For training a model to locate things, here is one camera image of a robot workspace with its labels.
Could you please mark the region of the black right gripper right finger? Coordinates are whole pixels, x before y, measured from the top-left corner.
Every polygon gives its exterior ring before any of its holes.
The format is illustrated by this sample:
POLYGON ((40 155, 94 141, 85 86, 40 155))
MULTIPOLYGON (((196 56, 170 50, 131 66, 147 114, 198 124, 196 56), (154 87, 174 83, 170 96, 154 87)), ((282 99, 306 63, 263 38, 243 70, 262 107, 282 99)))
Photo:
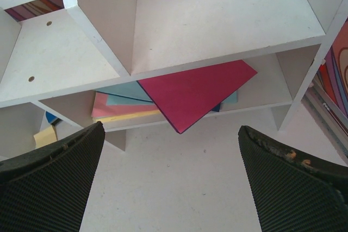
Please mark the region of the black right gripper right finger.
POLYGON ((347 231, 347 167, 249 126, 238 142, 262 231, 347 231))

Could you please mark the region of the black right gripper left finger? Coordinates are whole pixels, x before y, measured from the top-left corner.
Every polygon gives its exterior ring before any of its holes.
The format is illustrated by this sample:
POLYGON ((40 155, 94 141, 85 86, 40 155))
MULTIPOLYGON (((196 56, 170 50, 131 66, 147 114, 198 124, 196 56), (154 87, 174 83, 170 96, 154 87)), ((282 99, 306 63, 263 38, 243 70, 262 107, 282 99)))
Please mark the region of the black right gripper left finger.
POLYGON ((104 139, 97 122, 1 161, 1 231, 79 231, 104 139))

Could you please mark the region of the white wooden bookshelf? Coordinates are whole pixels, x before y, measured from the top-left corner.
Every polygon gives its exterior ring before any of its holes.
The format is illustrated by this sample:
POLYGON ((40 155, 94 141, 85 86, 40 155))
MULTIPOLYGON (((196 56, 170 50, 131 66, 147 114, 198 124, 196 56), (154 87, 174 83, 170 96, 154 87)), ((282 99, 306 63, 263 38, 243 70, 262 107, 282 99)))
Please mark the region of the white wooden bookshelf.
POLYGON ((291 119, 347 18, 347 0, 1 0, 1 111, 29 137, 45 111, 92 123, 94 89, 245 60, 222 113, 291 119))

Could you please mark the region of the small wooden block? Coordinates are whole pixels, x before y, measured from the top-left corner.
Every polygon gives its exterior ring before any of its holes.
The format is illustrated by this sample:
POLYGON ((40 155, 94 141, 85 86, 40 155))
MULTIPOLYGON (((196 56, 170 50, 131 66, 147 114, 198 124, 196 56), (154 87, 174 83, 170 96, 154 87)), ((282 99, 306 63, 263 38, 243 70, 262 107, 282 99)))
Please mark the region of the small wooden block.
POLYGON ((41 148, 51 143, 57 142, 57 133, 54 126, 49 126, 46 129, 34 135, 35 148, 41 148))

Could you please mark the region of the blue black small eraser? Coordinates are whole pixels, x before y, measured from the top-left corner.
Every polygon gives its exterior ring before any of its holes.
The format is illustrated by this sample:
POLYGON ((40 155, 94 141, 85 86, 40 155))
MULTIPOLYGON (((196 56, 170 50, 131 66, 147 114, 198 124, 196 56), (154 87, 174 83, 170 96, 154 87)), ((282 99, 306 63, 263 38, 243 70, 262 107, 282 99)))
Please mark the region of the blue black small eraser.
POLYGON ((52 126, 56 126, 58 123, 61 122, 60 118, 56 117, 55 115, 51 114, 48 111, 45 112, 45 117, 47 122, 52 126))

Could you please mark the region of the teal paper sheets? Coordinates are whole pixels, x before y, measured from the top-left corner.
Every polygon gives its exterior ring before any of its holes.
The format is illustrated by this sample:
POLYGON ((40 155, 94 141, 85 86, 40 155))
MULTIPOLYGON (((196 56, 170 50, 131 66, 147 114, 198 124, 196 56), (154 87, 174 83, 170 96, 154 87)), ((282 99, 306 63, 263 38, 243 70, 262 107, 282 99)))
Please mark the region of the teal paper sheets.
POLYGON ((91 116, 103 122, 160 114, 137 81, 96 89, 91 116))

